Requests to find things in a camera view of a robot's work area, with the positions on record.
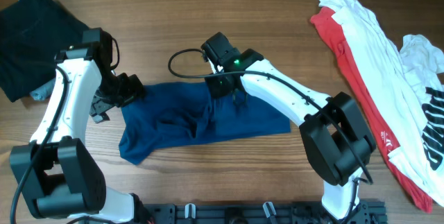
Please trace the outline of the blue polo shirt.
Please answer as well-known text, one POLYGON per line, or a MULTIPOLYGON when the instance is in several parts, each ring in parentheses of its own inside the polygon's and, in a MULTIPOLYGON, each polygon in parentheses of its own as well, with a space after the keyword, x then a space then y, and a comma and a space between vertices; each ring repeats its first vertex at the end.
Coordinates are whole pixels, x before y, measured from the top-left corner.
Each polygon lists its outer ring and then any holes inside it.
POLYGON ((205 83, 147 85, 121 109, 121 158, 138 165, 154 150, 288 133, 291 123, 263 100, 242 92, 213 98, 205 83))

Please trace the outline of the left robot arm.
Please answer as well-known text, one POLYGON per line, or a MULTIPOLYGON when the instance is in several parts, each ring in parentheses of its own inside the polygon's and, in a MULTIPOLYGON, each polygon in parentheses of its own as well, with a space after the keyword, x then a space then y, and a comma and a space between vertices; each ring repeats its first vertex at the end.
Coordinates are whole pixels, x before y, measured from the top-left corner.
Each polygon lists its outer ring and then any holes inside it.
POLYGON ((9 162, 17 181, 10 222, 19 199, 34 218, 65 218, 70 223, 152 223, 138 196, 105 183, 85 147, 87 122, 108 119, 113 107, 142 98, 135 75, 116 75, 117 41, 101 28, 83 33, 80 44, 60 50, 53 61, 55 86, 44 117, 28 144, 12 148, 9 162))

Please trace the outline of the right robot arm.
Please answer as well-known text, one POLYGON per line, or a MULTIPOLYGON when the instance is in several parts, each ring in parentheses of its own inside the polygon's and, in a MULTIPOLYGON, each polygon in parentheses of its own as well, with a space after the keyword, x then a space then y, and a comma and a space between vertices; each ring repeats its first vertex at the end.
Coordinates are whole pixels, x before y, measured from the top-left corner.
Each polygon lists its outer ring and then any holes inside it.
POLYGON ((316 92, 278 71, 263 55, 240 52, 216 33, 202 46, 212 66, 213 93, 238 89, 257 97, 295 123, 307 159, 323 179, 321 205, 333 221, 347 223, 356 214, 360 183, 372 183, 366 168, 376 143, 355 100, 344 92, 316 92))

